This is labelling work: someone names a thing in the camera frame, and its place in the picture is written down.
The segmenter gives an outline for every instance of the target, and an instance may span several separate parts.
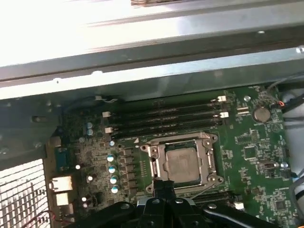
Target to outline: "microchip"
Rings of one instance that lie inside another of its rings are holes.
[[[127,178],[130,180],[130,179],[134,179],[135,178],[135,173],[134,172],[130,172],[130,173],[127,173]]]
[[[127,166],[126,166],[126,170],[127,170],[128,172],[133,171],[133,170],[134,170],[134,166],[133,166],[133,165],[127,165]]]
[[[244,147],[245,160],[256,158],[256,148],[254,146]]]
[[[251,192],[252,192],[252,194],[255,194],[255,195],[260,195],[260,194],[261,194],[261,191],[260,191],[259,188],[253,188],[253,189],[251,190]]]
[[[106,171],[106,166],[105,165],[100,166],[100,170],[101,171]]]
[[[109,199],[109,200],[108,200],[108,204],[109,204],[109,205],[114,204],[114,199]]]
[[[275,202],[275,208],[276,208],[276,210],[284,210],[284,209],[286,209],[285,201],[277,201],[277,202]]]
[[[136,188],[136,181],[130,180],[130,181],[129,181],[129,187],[130,187],[130,188]]]
[[[131,163],[131,162],[133,162],[133,157],[127,157],[124,160],[125,160],[125,163]]]
[[[166,157],[170,180],[185,183],[200,178],[197,153],[193,147],[167,151]]]
[[[132,150],[126,149],[126,150],[123,151],[123,154],[124,154],[124,156],[129,156],[129,155],[132,154]]]

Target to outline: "screw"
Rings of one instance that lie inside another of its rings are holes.
[[[175,202],[176,203],[183,203],[184,201],[182,199],[176,199]]]
[[[288,168],[288,163],[287,162],[282,162],[281,163],[281,168],[283,168],[283,169],[287,169]]]
[[[244,101],[246,101],[246,102],[248,102],[248,101],[250,101],[251,100],[251,97],[250,96],[244,96]]]
[[[80,138],[79,138],[79,142],[80,142],[80,143],[84,143],[85,141],[86,141],[86,140],[84,139],[84,137],[80,137]]]
[[[127,203],[125,203],[120,208],[123,209],[123,210],[125,210],[125,209],[128,209],[129,207],[130,207],[130,205],[127,204]]]
[[[39,147],[41,147],[42,146],[42,143],[41,142],[36,142],[36,143],[34,143],[34,147],[36,148],[36,149],[38,149]]]
[[[296,52],[297,52],[298,54],[304,54],[304,45],[298,46],[298,47],[296,48]]]
[[[208,208],[215,209],[217,206],[214,203],[208,204]]]
[[[152,201],[152,203],[153,204],[158,204],[158,203],[160,203],[160,200],[159,199],[155,199],[155,200]]]
[[[2,153],[2,154],[7,154],[9,151],[10,151],[10,150],[9,150],[8,147],[2,147],[2,148],[0,149],[0,154],[1,154],[1,153]]]

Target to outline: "capacitor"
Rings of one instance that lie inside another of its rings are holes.
[[[116,183],[117,183],[117,180],[118,180],[117,176],[112,176],[112,177],[110,178],[110,183],[111,183],[111,184],[116,184]]]
[[[87,129],[91,129],[93,127],[93,124],[91,122],[86,123]]]
[[[92,129],[88,129],[86,131],[86,134],[89,135],[89,136],[93,135],[93,133],[94,133],[94,131]]]
[[[108,162],[112,162],[112,161],[114,161],[115,156],[113,154],[109,154],[106,159]]]
[[[115,185],[115,186],[113,186],[113,187],[111,188],[111,192],[112,192],[113,194],[118,193],[118,190],[119,190],[119,186],[118,186],[118,185]]]
[[[115,171],[116,171],[116,167],[114,165],[111,165],[109,167],[109,173],[115,173]]]

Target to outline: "mounting hole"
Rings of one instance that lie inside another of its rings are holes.
[[[155,200],[152,201],[152,203],[153,204],[158,204],[158,203],[160,203],[160,200],[159,199],[155,199]]]
[[[147,226],[148,226],[148,227],[154,227],[154,222],[153,222],[153,221],[147,222]]]
[[[130,205],[129,204],[123,204],[120,208],[125,210],[125,209],[129,209]]]
[[[197,227],[199,225],[199,222],[198,221],[193,221],[192,224],[193,224],[194,227]]]

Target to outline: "solid capacitor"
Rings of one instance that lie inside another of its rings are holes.
[[[106,159],[108,162],[112,162],[112,161],[114,161],[115,157],[113,154],[109,154]]]
[[[111,165],[109,167],[109,173],[115,173],[115,171],[116,171],[116,167],[114,165]]]
[[[114,194],[118,193],[118,190],[119,190],[118,185],[115,185],[115,186],[113,186],[113,187],[111,188],[111,192],[114,193]]]
[[[116,183],[117,183],[117,179],[118,179],[118,178],[117,178],[116,176],[111,177],[111,178],[110,178],[110,183],[111,183],[111,184],[116,184]]]

